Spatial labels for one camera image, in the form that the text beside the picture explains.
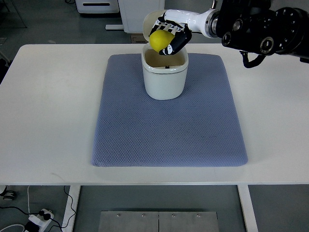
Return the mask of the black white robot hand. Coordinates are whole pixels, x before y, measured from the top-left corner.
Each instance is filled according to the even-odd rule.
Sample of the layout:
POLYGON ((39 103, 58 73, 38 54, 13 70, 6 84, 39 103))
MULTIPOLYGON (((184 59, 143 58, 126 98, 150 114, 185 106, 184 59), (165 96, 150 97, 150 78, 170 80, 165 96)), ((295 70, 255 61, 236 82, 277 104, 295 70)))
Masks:
POLYGON ((175 55, 184 48, 192 38, 193 33, 199 33, 207 38, 216 38, 216 24, 219 11, 210 8, 204 13, 184 10, 160 10, 149 13, 143 22, 143 35, 151 44, 153 50, 163 56, 175 55), (163 35, 173 35, 173 38, 160 48, 155 48, 150 39, 162 39, 163 35))

